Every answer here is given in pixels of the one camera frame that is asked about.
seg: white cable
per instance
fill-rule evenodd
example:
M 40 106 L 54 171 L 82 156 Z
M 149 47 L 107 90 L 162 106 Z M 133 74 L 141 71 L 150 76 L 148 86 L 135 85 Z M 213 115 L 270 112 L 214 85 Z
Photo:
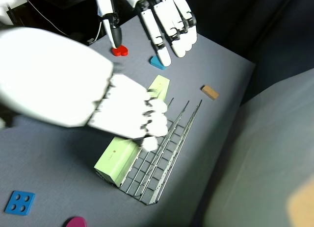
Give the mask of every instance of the white cable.
M 36 8 L 29 0 L 27 0 L 27 1 L 29 2 L 29 4 L 32 5 L 32 7 L 34 7 L 35 10 L 37 10 L 37 8 Z M 61 32 L 62 34 L 68 36 L 68 34 L 65 34 L 64 32 L 62 32 L 62 31 L 61 31 L 59 28 L 57 28 L 49 19 L 47 19 L 42 13 L 40 13 L 39 10 L 37 10 L 37 12 L 38 12 L 42 17 L 44 17 L 50 24 L 52 24 L 59 32 Z
M 97 33 L 97 36 L 95 37 L 95 40 L 91 42 L 91 44 L 93 44 L 94 42 L 97 41 L 97 38 L 99 36 L 99 33 L 100 33 L 100 29 L 102 28 L 102 22 L 99 23 L 99 28 L 98 28 L 98 33 Z

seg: metal wire rack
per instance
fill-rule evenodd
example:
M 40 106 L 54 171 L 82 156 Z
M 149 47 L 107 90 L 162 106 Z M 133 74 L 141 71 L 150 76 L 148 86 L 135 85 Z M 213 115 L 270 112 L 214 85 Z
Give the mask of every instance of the metal wire rack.
M 142 150 L 139 153 L 120 186 L 121 191 L 146 205 L 158 202 L 201 103 L 202 101 L 192 113 L 186 126 L 179 125 L 179 121 L 189 101 L 174 121 L 168 120 L 168 134 L 159 138 L 159 147 L 156 151 Z

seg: brown rectangular block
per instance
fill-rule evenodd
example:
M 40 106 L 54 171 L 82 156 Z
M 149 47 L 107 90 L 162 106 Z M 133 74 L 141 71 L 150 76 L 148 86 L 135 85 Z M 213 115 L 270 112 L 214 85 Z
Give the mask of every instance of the brown rectangular block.
M 213 101 L 218 98 L 219 93 L 212 89 L 210 86 L 204 86 L 202 91 Z

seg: white robotic hand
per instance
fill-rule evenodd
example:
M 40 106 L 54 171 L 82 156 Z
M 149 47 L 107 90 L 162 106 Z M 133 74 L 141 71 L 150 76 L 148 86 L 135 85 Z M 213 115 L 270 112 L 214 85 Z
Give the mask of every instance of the white robotic hand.
M 132 139 L 168 132 L 167 106 L 130 78 L 113 74 L 113 63 L 87 46 L 18 27 L 0 30 L 0 56 L 0 100 L 16 112 Z
M 132 8 L 139 11 L 139 15 L 146 26 L 157 56 L 164 66 L 171 64 L 170 55 L 164 44 L 155 17 L 160 23 L 161 30 L 178 57 L 185 56 L 185 52 L 196 42 L 196 19 L 186 0 L 126 0 Z M 121 30 L 117 14 L 113 12 L 111 0 L 97 0 L 100 16 L 112 46 L 117 48 L 122 43 Z

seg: table surface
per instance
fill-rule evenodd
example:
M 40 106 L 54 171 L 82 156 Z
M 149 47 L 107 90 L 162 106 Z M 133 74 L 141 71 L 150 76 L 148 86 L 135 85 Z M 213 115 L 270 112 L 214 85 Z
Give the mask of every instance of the table surface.
M 162 71 L 149 64 L 155 53 L 139 19 L 131 19 L 122 30 L 127 57 L 113 56 L 107 37 L 91 48 L 123 63 L 124 73 L 145 87 L 157 75 L 169 78 L 166 102 L 175 99 L 167 115 L 175 117 L 190 100 L 183 124 L 203 99 L 159 202 L 145 206 L 95 174 L 93 166 L 112 139 L 107 133 L 19 116 L 13 128 L 0 131 L 1 208 L 5 209 L 14 190 L 33 192 L 36 197 L 28 216 L 1 212 L 1 226 L 62 226 L 73 216 L 84 217 L 90 227 L 189 225 L 254 64 L 198 35 L 184 58 L 177 58 L 168 47 L 172 64 Z M 219 98 L 212 101 L 202 93 L 203 85 L 219 92 Z

